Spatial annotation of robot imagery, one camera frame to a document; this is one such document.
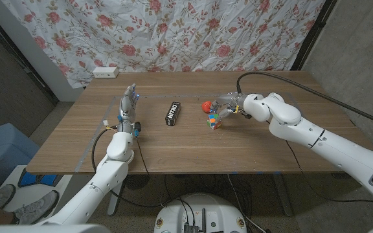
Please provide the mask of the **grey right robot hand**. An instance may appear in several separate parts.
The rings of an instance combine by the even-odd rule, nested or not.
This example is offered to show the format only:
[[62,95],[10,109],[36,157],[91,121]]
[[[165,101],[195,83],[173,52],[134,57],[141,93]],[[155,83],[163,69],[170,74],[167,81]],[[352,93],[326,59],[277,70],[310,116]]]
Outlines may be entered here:
[[219,119],[226,118],[232,113],[242,112],[246,97],[245,94],[237,92],[222,94],[211,102],[210,112],[217,113]]

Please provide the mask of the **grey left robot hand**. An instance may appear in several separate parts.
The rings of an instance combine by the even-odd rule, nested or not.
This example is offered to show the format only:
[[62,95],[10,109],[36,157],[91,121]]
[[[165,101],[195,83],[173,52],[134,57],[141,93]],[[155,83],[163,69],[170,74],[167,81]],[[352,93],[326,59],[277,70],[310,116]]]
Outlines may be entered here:
[[122,98],[120,99],[118,115],[118,132],[131,133],[135,123],[135,109],[139,95],[135,92],[136,84],[128,86]]

